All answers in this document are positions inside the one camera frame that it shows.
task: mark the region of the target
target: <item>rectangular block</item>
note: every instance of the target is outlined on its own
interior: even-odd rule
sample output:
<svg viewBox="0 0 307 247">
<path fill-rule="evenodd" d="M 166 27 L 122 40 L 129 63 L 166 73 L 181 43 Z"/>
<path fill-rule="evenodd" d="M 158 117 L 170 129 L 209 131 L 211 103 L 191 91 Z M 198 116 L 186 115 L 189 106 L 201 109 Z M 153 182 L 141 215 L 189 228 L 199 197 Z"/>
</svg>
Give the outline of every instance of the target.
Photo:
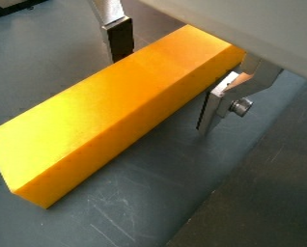
<svg viewBox="0 0 307 247">
<path fill-rule="evenodd" d="M 0 125 L 0 172 L 11 191 L 51 206 L 243 56 L 185 26 Z"/>
</svg>

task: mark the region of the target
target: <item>dark gray surface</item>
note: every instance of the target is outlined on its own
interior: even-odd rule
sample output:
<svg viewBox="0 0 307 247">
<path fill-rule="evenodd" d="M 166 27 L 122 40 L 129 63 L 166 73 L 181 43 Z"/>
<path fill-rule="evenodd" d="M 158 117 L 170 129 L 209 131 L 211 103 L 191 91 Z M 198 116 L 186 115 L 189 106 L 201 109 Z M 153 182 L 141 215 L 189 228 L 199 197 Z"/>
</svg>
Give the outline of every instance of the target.
<svg viewBox="0 0 307 247">
<path fill-rule="evenodd" d="M 138 48 L 182 25 L 137 1 L 125 3 Z M 86 1 L 48 1 L 2 18 L 0 124 L 103 69 L 106 55 Z M 166 245 L 303 82 L 286 72 L 253 98 L 250 114 L 230 115 L 205 140 L 198 96 L 50 210 L 14 196 L 0 177 L 0 246 Z"/>
<path fill-rule="evenodd" d="M 169 246 L 307 246 L 307 85 Z"/>
</svg>

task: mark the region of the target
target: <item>white panel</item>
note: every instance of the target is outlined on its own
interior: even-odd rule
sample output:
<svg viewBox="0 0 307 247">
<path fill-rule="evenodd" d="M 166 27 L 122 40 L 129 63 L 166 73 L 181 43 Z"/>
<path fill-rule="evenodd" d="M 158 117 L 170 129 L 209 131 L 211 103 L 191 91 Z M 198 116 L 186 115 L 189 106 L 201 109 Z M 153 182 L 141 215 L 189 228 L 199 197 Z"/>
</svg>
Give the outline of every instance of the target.
<svg viewBox="0 0 307 247">
<path fill-rule="evenodd" d="M 307 77 L 307 0 L 141 0 Z"/>
</svg>

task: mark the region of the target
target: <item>orange block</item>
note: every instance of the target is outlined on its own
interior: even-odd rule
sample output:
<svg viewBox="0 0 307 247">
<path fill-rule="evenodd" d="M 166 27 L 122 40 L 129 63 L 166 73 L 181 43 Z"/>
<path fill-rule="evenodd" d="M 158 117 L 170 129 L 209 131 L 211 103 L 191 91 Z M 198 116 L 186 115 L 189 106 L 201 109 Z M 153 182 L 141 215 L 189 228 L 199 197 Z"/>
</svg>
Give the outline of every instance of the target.
<svg viewBox="0 0 307 247">
<path fill-rule="evenodd" d="M 11 191 L 51 206 L 243 56 L 185 26 L 0 125 L 0 172 Z"/>
</svg>

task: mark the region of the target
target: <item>metal clamp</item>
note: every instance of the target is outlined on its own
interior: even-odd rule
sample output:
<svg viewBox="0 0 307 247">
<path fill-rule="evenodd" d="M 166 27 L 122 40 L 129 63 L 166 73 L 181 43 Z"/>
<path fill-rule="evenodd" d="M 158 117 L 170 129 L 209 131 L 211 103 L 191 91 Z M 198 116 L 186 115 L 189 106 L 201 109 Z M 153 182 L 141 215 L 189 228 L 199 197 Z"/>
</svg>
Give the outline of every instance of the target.
<svg viewBox="0 0 307 247">
<path fill-rule="evenodd" d="M 229 112 L 235 112 L 241 117 L 246 115 L 253 105 L 246 96 L 271 87 L 283 69 L 255 55 L 247 54 L 242 70 L 242 74 L 231 72 L 207 96 L 198 123 L 203 135 Z"/>
<path fill-rule="evenodd" d="M 134 53 L 134 21 L 125 14 L 121 0 L 89 0 L 101 25 L 111 63 Z"/>
</svg>

